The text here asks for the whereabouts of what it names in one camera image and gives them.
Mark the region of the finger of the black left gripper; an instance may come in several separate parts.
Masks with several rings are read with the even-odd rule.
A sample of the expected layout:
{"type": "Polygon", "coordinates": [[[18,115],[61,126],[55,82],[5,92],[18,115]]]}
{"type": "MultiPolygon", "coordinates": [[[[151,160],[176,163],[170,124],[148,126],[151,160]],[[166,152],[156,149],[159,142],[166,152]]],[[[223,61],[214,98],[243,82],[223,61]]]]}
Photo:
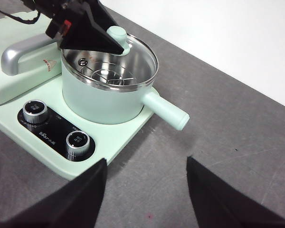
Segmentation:
{"type": "Polygon", "coordinates": [[[61,49],[99,51],[118,55],[124,51],[124,48],[95,21],[93,22],[93,30],[84,32],[78,44],[59,46],[61,49]]]}
{"type": "Polygon", "coordinates": [[[104,31],[107,31],[111,26],[118,25],[99,0],[87,0],[87,3],[90,6],[94,21],[104,31]]]}

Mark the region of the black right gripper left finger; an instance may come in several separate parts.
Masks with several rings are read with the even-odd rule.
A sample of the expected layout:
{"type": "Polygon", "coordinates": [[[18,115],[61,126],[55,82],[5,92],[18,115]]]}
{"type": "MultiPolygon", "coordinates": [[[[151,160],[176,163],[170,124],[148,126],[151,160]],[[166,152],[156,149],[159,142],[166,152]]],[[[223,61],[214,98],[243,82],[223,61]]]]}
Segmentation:
{"type": "Polygon", "coordinates": [[[102,158],[61,189],[0,222],[0,228],[93,228],[106,180],[107,162],[102,158]]]}

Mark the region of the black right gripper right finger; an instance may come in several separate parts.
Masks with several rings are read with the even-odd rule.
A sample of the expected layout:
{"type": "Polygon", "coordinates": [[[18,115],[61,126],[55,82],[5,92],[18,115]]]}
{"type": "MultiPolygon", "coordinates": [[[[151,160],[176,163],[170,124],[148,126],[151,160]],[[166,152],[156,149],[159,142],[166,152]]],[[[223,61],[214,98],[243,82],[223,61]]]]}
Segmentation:
{"type": "Polygon", "coordinates": [[[191,156],[186,169],[199,227],[285,228],[285,218],[231,187],[191,156]]]}

